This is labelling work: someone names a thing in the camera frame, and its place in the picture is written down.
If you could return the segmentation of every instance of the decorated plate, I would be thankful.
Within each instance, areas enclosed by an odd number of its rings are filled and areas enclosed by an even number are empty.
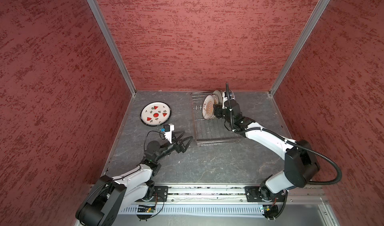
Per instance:
[[[215,94],[212,94],[212,97],[214,98],[214,104],[218,104],[218,97]],[[213,119],[215,117],[215,114],[212,113],[211,117],[209,119]]]
[[[141,121],[148,126],[158,126],[170,118],[170,107],[163,102],[153,102],[141,111]]]
[[[223,96],[222,96],[222,92],[221,90],[215,90],[214,91],[214,95],[217,96],[217,99],[218,99],[218,104],[223,104]]]
[[[209,94],[203,103],[203,118],[209,119],[214,112],[214,97]]]

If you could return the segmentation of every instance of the red textured wall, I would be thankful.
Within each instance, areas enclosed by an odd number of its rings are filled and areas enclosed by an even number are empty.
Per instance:
[[[86,0],[0,0],[0,22],[0,225],[73,225],[129,90]]]
[[[318,0],[98,0],[137,89],[268,91]]]
[[[342,168],[326,187],[341,225],[384,224],[383,12],[384,0],[331,0],[275,95],[292,135]]]

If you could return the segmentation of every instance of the gray tabletop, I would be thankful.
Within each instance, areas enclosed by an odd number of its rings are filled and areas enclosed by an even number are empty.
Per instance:
[[[244,116],[278,134],[289,136],[267,93],[235,91],[235,96]],[[146,126],[140,120],[141,110],[154,101],[165,102],[171,107],[172,115],[167,123],[174,124],[175,131],[185,131],[184,137],[194,135],[190,92],[139,91],[130,106],[122,135],[108,164],[108,176],[120,175],[133,169],[144,156],[143,143],[147,133],[162,128]],[[156,133],[150,133],[147,143],[151,140],[158,140],[161,144],[165,142]],[[152,178],[156,183],[258,184],[283,169],[280,157],[249,139],[201,147],[193,141],[184,154],[172,152],[161,159],[160,164],[160,171]]]

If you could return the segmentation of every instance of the metal rack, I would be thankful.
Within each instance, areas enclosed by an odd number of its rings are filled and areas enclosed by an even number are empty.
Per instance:
[[[202,106],[205,97],[209,94],[213,94],[213,92],[204,91],[191,93],[194,139],[196,140],[196,144],[198,146],[206,146],[239,142],[242,136],[229,134],[228,129],[224,126],[224,119],[218,119],[216,117],[213,119],[203,118]]]

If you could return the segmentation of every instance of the metal base plate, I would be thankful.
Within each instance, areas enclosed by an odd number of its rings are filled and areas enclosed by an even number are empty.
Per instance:
[[[261,198],[254,196],[255,195],[254,192],[258,192],[259,188],[260,188],[259,186],[245,186],[244,187],[245,196],[247,197],[247,202],[263,202],[263,203],[265,203],[265,201],[263,201]],[[283,201],[284,201],[284,195],[277,195],[276,202],[283,202]]]
[[[155,186],[155,193],[157,193],[157,195],[160,195],[161,197],[163,197],[164,202],[166,202],[167,197],[168,197],[168,186]],[[140,199],[140,200],[137,200],[136,202],[144,202],[144,203],[155,202],[155,197],[153,197],[149,201],[143,201],[142,199]]]

